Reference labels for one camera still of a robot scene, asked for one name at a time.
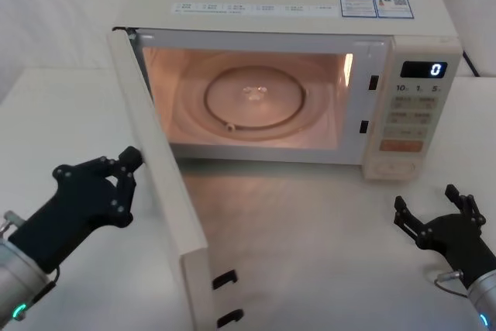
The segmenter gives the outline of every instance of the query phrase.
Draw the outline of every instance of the digital display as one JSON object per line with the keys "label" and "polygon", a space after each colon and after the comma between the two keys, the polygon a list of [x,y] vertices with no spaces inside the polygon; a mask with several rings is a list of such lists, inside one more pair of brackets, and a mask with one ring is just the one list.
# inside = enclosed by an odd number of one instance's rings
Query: digital display
{"label": "digital display", "polygon": [[440,79],[444,77],[447,67],[447,62],[405,61],[400,76],[402,78]]}

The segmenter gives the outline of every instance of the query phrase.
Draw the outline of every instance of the white wall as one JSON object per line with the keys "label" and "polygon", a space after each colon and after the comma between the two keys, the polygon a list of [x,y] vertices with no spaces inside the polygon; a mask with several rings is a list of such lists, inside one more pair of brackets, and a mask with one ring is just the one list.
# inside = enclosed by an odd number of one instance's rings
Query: white wall
{"label": "white wall", "polygon": [[122,0],[0,0],[0,100],[21,66],[110,67],[105,41]]}
{"label": "white wall", "polygon": [[[0,101],[22,66],[111,67],[105,33],[123,0],[0,0]],[[496,0],[446,0],[467,52],[496,76]]]}

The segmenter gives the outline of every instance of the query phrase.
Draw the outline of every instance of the power cord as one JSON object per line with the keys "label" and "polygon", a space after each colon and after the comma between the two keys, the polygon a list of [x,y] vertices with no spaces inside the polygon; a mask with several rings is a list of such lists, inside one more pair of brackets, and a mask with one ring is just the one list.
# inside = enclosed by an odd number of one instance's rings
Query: power cord
{"label": "power cord", "polygon": [[463,58],[467,62],[468,67],[472,70],[472,74],[474,74],[474,77],[480,77],[481,75],[479,74],[479,71],[477,71],[474,64],[472,64],[472,60],[470,59],[470,57],[468,57],[468,54],[465,51],[463,51]]}
{"label": "power cord", "polygon": [[447,292],[451,295],[460,296],[461,298],[468,298],[467,295],[462,294],[461,292],[450,290],[449,288],[446,288],[441,285],[442,282],[452,281],[453,279],[460,279],[462,278],[462,276],[463,273],[461,271],[451,271],[449,273],[442,273],[438,275],[437,278],[434,280],[434,285],[440,290],[443,290],[444,292]]}

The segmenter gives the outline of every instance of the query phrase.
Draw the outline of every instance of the blue label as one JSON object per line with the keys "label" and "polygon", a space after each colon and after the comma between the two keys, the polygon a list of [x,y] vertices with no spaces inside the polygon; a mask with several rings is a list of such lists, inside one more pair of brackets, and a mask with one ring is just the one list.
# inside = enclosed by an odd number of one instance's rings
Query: blue label
{"label": "blue label", "polygon": [[361,19],[376,19],[374,0],[340,0],[341,16]]}
{"label": "blue label", "polygon": [[374,0],[380,19],[413,19],[409,0]]}

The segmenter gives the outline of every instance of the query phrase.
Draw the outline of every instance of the control panel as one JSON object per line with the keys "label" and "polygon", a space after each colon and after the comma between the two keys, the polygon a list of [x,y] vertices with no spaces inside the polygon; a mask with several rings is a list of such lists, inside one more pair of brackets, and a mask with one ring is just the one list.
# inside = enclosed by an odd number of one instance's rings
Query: control panel
{"label": "control panel", "polygon": [[418,173],[462,54],[458,39],[396,37],[393,44],[363,159],[366,178]]}

